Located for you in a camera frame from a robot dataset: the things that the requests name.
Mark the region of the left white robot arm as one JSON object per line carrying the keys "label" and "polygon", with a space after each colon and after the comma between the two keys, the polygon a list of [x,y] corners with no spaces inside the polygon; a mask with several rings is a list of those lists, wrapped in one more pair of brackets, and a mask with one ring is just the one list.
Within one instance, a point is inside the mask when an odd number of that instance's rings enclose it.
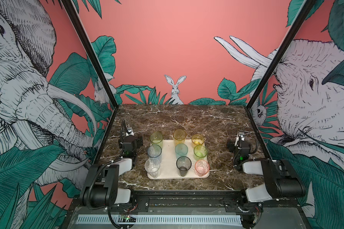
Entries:
{"label": "left white robot arm", "polygon": [[118,187],[119,176],[131,171],[138,161],[138,149],[143,146],[141,135],[121,137],[119,158],[103,165],[90,167],[85,184],[80,193],[83,206],[91,210],[127,204],[131,201],[131,190]]}

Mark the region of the beige square tray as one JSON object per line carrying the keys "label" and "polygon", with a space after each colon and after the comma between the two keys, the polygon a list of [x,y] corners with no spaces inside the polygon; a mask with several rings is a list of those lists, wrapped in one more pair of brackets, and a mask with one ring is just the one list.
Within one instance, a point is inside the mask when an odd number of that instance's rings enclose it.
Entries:
{"label": "beige square tray", "polygon": [[198,166],[195,166],[197,160],[194,155],[194,145],[192,140],[187,139],[185,144],[188,147],[188,153],[186,156],[192,161],[192,167],[188,170],[185,176],[180,176],[179,169],[176,165],[177,157],[175,153],[174,140],[163,140],[161,165],[158,170],[158,177],[153,177],[148,173],[148,178],[153,180],[207,178],[210,175],[210,169],[208,169],[202,176],[196,172],[196,168],[198,168]]}

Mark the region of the dark smoked glass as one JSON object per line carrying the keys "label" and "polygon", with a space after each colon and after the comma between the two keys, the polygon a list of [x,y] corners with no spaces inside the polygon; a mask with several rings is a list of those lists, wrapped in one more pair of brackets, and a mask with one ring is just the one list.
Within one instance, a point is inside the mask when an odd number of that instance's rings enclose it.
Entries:
{"label": "dark smoked glass", "polygon": [[181,156],[176,161],[176,166],[179,170],[180,176],[184,177],[186,176],[187,172],[192,166],[192,161],[187,156]]}

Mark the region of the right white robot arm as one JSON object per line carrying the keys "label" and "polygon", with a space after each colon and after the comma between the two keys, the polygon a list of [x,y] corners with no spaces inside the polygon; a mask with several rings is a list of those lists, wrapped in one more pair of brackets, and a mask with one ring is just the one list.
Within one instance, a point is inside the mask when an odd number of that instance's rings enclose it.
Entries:
{"label": "right white robot arm", "polygon": [[305,196],[305,187],[289,161],[269,158],[250,159],[249,156],[256,153],[258,144],[252,151],[252,145],[245,141],[243,135],[238,135],[235,140],[229,139],[226,147],[233,153],[232,162],[237,171],[264,178],[263,184],[241,191],[244,203]]}

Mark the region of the yellow glass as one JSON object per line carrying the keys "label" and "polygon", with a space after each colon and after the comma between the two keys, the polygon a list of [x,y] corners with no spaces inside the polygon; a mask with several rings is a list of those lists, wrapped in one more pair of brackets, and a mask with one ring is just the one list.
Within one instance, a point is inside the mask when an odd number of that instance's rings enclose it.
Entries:
{"label": "yellow glass", "polygon": [[194,134],[191,137],[193,147],[200,146],[204,144],[205,137],[203,134]]}

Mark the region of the pink glass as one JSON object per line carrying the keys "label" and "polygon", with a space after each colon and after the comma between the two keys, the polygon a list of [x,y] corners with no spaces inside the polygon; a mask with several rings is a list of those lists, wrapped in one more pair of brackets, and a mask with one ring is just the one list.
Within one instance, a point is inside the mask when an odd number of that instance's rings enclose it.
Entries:
{"label": "pink glass", "polygon": [[198,160],[195,163],[195,171],[199,177],[202,177],[210,171],[210,165],[206,160]]}

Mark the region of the frosted teal glass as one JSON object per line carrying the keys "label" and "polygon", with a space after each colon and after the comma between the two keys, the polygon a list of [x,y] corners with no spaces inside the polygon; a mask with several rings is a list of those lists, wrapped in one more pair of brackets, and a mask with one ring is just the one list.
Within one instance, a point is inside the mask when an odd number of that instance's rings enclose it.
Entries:
{"label": "frosted teal glass", "polygon": [[182,156],[187,156],[187,154],[188,154],[188,146],[186,144],[180,143],[175,146],[175,155],[177,159]]}

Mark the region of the amber tall glass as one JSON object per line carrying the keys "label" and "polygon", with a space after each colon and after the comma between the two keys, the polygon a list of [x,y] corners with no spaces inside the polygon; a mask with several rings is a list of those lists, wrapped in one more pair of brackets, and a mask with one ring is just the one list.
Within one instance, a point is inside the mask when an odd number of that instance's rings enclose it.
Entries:
{"label": "amber tall glass", "polygon": [[177,129],[173,132],[174,145],[184,144],[186,139],[186,132],[182,129]]}

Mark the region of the grey blue glass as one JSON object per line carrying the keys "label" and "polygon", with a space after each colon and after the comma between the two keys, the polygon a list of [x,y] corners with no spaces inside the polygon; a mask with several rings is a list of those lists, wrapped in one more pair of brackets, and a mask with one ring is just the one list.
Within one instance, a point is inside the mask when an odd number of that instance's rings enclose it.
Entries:
{"label": "grey blue glass", "polygon": [[159,145],[151,145],[147,149],[149,158],[154,158],[162,162],[162,148]]}

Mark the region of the light green ribbed glass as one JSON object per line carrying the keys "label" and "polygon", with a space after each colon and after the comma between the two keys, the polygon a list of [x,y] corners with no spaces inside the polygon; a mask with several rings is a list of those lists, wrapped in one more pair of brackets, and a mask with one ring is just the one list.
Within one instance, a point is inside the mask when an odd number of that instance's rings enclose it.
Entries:
{"label": "light green ribbed glass", "polygon": [[163,134],[159,131],[156,131],[151,134],[150,141],[152,145],[159,145],[163,148]]}

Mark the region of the clear glass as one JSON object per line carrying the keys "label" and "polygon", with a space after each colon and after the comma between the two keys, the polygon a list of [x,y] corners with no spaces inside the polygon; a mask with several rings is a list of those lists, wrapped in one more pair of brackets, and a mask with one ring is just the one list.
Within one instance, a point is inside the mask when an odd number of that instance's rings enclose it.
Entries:
{"label": "clear glass", "polygon": [[159,159],[149,158],[145,162],[144,167],[148,175],[152,178],[157,178],[161,173],[161,163]]}

